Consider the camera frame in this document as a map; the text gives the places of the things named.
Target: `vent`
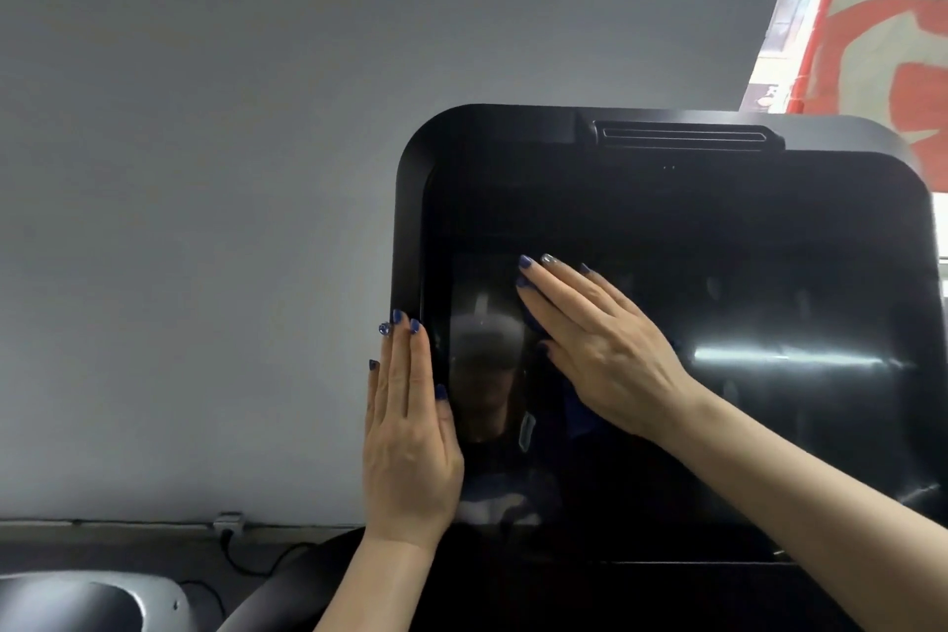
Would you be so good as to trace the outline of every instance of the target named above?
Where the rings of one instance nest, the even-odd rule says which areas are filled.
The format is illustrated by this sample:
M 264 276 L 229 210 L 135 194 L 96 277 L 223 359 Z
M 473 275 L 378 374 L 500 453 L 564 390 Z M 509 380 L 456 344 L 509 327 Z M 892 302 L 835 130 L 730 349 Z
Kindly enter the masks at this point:
M 650 150 L 779 152 L 783 139 L 763 125 L 596 121 L 596 144 Z

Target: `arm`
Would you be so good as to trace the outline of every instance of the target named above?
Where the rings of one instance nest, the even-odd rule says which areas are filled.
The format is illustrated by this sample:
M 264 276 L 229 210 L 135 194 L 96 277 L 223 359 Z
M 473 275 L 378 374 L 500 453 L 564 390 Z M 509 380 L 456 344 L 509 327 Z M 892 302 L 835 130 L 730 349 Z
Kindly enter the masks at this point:
M 464 459 L 446 396 L 435 398 L 428 333 L 395 319 L 379 327 L 380 362 L 369 362 L 365 534 L 316 632 L 408 630 L 461 496 Z
M 608 280 L 541 262 L 521 259 L 520 298 L 589 408 L 679 458 L 869 632 L 948 629 L 948 530 L 717 398 Z
M 665 441 L 672 455 L 864 629 L 948 629 L 948 530 L 705 393 Z

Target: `finger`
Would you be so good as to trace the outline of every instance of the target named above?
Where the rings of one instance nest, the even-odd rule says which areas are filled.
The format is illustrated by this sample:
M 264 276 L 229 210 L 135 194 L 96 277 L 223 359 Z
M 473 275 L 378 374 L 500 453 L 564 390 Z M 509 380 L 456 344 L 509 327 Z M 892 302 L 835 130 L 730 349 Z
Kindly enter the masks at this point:
M 369 399 L 365 406 L 365 434 L 369 434 L 375 422 L 375 392 L 378 389 L 378 361 L 369 361 Z
M 526 255 L 521 255 L 519 266 L 520 274 L 536 285 L 537 289 L 576 325 L 585 330 L 594 330 L 599 329 L 605 322 L 605 313 L 586 300 L 581 292 L 574 290 L 546 270 L 543 265 L 538 265 Z
M 575 322 L 563 315 L 556 306 L 543 297 L 526 277 L 516 279 L 516 292 L 533 315 L 540 327 L 546 330 L 554 340 L 569 345 L 583 330 Z
M 542 348 L 546 356 L 550 358 L 553 367 L 562 372 L 563 375 L 566 376 L 566 379 L 573 383 L 573 387 L 576 387 L 576 384 L 579 382 L 579 368 L 576 366 L 576 363 L 573 362 L 570 353 L 555 340 L 544 340 L 539 344 L 539 347 Z
M 389 400 L 385 416 L 404 418 L 408 414 L 411 331 L 408 315 L 396 310 L 392 313 L 392 320 L 392 363 L 389 365 Z
M 417 320 L 409 323 L 411 338 L 411 373 L 409 376 L 408 415 L 410 418 L 434 423 L 434 381 L 432 378 L 432 343 L 428 331 Z
M 378 383 L 375 387 L 374 423 L 377 425 L 385 418 L 385 409 L 389 403 L 389 368 L 392 366 L 392 323 L 378 326 L 382 333 L 382 350 L 378 355 Z
M 451 412 L 450 402 L 447 401 L 447 390 L 443 385 L 435 388 L 435 396 L 434 406 L 438 414 L 438 429 L 444 441 L 444 456 L 448 462 L 463 462 L 458 433 L 454 427 L 454 413 Z
M 543 263 L 543 267 L 550 271 L 554 277 L 559 278 L 575 291 L 581 293 L 586 300 L 593 303 L 603 313 L 618 315 L 619 311 L 622 310 L 607 291 L 604 291 L 596 282 L 574 270 L 562 260 L 557 260 L 552 255 L 543 255 L 539 259 Z
M 626 297 L 626 294 L 612 285 L 609 280 L 600 276 L 595 270 L 590 270 L 585 265 L 583 268 L 585 268 L 585 270 L 583 270 L 583 274 L 586 275 L 586 278 L 588 278 L 591 282 L 596 283 L 600 288 L 602 288 L 602 290 L 606 291 L 606 293 L 615 301 L 616 305 L 618 305 L 627 313 L 632 313 L 633 315 L 643 315 L 642 311 L 639 310 L 639 306 L 629 300 Z

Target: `hand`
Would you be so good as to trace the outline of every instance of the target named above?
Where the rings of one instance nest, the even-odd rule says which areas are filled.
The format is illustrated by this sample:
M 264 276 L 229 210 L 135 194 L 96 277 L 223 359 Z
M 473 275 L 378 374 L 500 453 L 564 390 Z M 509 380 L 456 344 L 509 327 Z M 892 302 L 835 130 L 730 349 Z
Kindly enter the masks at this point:
M 385 323 L 380 362 L 370 362 L 362 486 L 365 537 L 434 553 L 454 519 L 464 458 L 451 407 L 435 399 L 428 333 L 397 313 Z
M 661 445 L 681 414 L 710 395 L 681 366 L 662 332 L 597 273 L 543 255 L 520 258 L 520 299 L 552 340 L 550 361 L 600 417 Z

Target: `forearm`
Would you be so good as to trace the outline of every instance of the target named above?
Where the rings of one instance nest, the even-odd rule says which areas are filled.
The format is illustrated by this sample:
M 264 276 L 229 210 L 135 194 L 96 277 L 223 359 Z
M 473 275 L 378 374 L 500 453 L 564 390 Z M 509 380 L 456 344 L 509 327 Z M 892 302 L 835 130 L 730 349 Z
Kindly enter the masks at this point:
M 432 559 L 416 545 L 363 539 L 316 632 L 404 632 Z
M 948 530 L 703 398 L 663 447 L 868 632 L 948 629 Z

